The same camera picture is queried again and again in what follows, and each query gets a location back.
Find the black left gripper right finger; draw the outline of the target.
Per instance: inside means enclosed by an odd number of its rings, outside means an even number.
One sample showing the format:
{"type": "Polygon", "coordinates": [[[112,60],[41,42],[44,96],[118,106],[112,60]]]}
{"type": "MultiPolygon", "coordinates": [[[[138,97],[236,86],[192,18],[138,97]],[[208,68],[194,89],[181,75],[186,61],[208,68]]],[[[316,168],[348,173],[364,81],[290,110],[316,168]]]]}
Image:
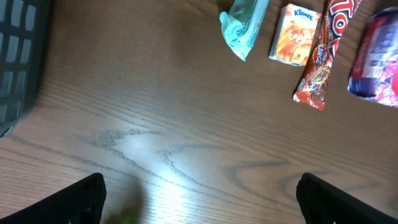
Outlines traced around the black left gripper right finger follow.
{"type": "Polygon", "coordinates": [[[396,218],[308,172],[298,182],[296,198],[306,224],[397,224],[396,218]]]}

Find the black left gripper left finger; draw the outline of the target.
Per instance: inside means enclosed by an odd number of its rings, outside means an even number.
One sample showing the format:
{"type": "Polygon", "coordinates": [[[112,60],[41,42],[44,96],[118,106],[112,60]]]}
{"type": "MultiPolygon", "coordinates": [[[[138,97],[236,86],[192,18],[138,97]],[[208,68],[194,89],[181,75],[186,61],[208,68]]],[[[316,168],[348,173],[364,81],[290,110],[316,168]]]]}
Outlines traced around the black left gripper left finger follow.
{"type": "Polygon", "coordinates": [[[57,193],[1,219],[1,224],[99,224],[106,186],[94,173],[57,193]]]}

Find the orange brown snack bar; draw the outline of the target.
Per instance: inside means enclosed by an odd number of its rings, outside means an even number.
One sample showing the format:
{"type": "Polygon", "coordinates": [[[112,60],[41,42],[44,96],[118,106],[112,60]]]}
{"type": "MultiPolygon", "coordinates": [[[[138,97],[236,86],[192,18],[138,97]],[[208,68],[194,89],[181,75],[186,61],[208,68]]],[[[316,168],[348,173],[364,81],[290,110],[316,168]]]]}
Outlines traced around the orange brown snack bar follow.
{"type": "Polygon", "coordinates": [[[328,1],[318,40],[293,94],[293,100],[318,110],[324,109],[328,77],[340,40],[360,4],[361,0],[328,1]]]}

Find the red purple noodle packet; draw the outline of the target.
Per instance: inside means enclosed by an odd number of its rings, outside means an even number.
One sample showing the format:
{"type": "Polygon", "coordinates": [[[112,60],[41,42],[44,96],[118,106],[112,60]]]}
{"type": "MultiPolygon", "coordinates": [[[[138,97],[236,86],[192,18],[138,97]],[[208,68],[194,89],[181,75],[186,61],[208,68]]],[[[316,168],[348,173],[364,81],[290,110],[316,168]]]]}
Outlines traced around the red purple noodle packet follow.
{"type": "Polygon", "coordinates": [[[370,19],[349,75],[348,92],[397,107],[397,7],[370,19]]]}

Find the orange tissue box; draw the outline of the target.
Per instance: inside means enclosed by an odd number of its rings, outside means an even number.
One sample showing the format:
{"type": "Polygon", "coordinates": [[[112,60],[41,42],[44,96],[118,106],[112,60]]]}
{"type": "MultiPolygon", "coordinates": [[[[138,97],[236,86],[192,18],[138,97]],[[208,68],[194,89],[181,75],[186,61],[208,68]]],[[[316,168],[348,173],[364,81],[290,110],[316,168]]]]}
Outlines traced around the orange tissue box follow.
{"type": "Polygon", "coordinates": [[[296,67],[305,66],[321,15],[292,3],[283,7],[269,58],[296,67]]]}

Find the teal wet wipes pack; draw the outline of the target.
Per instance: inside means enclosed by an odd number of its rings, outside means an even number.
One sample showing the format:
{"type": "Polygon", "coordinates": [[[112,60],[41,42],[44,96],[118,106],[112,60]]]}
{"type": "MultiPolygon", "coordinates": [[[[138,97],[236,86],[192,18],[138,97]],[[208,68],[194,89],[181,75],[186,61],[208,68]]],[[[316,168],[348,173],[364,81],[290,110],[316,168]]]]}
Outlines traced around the teal wet wipes pack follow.
{"type": "Polygon", "coordinates": [[[220,13],[221,32],[230,49],[242,61],[254,46],[269,0],[235,0],[220,13]]]}

